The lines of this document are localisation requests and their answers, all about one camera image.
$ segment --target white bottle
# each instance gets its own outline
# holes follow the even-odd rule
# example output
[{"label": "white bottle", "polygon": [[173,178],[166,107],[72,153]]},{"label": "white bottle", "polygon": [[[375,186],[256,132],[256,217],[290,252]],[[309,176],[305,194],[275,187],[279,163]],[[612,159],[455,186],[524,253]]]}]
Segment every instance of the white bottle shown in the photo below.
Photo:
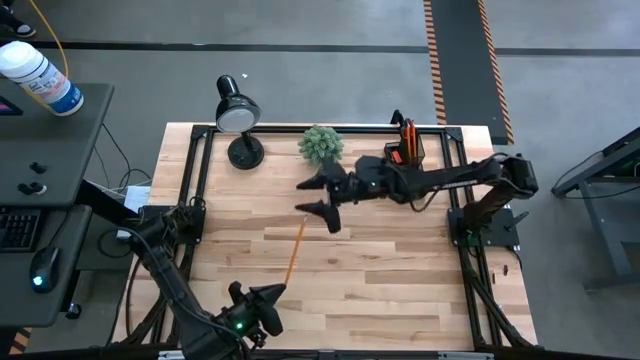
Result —
[{"label": "white bottle", "polygon": [[80,89],[28,43],[13,41],[0,47],[0,73],[44,103],[55,115],[71,115],[84,103]]}]

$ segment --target lamp base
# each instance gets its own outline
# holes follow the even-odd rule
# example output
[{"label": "lamp base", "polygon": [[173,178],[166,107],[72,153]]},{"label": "lamp base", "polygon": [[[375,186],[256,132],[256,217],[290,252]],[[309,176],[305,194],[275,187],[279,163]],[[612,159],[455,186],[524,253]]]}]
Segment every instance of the lamp base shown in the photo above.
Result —
[{"label": "lamp base", "polygon": [[260,165],[264,159],[264,147],[260,141],[253,136],[247,135],[251,143],[251,148],[245,145],[244,139],[239,137],[229,144],[227,155],[231,165],[240,170],[249,170]]}]

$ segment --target keyboard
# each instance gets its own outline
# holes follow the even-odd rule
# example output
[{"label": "keyboard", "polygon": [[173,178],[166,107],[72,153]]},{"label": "keyboard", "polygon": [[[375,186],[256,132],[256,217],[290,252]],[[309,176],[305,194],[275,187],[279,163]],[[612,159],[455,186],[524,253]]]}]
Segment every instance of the keyboard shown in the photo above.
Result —
[{"label": "keyboard", "polygon": [[0,208],[0,253],[32,252],[42,227],[38,209]]}]

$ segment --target yellow cable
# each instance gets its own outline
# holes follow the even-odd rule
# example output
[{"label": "yellow cable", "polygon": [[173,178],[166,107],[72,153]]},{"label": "yellow cable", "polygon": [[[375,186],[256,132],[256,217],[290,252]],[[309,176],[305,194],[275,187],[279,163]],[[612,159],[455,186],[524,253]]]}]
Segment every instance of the yellow cable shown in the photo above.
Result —
[{"label": "yellow cable", "polygon": [[62,45],[60,44],[60,41],[58,40],[58,37],[56,36],[55,31],[53,31],[53,29],[51,28],[51,25],[49,25],[49,22],[47,21],[47,18],[44,17],[42,12],[38,8],[38,5],[36,5],[36,3],[33,0],[29,0],[29,2],[31,3],[31,6],[33,6],[33,9],[40,16],[40,19],[42,19],[42,22],[47,26],[47,29],[49,29],[49,33],[51,33],[51,36],[53,36],[53,39],[56,41],[56,44],[58,44],[58,49],[60,49],[60,54],[62,55],[62,62],[64,63],[64,76],[68,79],[69,78],[69,64],[67,63],[67,56],[64,54],[64,49],[62,49]]}]

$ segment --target gray floor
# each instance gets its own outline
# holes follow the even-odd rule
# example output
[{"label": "gray floor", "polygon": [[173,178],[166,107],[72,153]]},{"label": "gray floor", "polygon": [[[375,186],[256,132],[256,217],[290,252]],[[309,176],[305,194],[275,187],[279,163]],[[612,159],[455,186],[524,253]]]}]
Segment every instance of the gray floor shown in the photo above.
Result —
[{"label": "gray floor", "polygon": [[[640,48],[638,1],[486,3],[497,47]],[[39,24],[28,3],[18,5],[19,15]],[[426,44],[419,0],[62,0],[40,5],[66,40]],[[49,38],[42,26],[38,29],[41,38]],[[46,53],[58,59],[55,51]],[[68,56],[74,81],[116,85],[107,124],[132,164],[149,172],[166,122],[213,119],[217,94],[212,83],[222,73],[239,79],[264,108],[265,121],[381,123],[397,107],[421,123],[435,123],[429,64],[422,55],[68,51]],[[541,185],[533,199],[513,204],[531,212],[519,233],[540,344],[638,358],[640,287],[584,293],[581,282],[611,274],[611,266],[582,203],[556,200],[549,189],[566,169],[638,126],[640,58],[503,57],[499,63],[516,141],[507,150],[533,161]],[[123,173],[122,161],[106,138],[99,148],[113,182]],[[87,176],[104,183],[96,161]],[[57,336],[57,346],[106,341],[104,329],[112,325],[122,289],[122,274],[111,276],[120,280],[103,280],[112,285],[100,287],[87,280],[83,284],[92,290],[78,295],[98,299],[99,311],[90,312],[87,321],[101,324],[96,326],[101,330],[83,329],[83,341]],[[43,344],[38,348],[53,346],[42,340],[47,336],[38,336],[34,340]]]}]

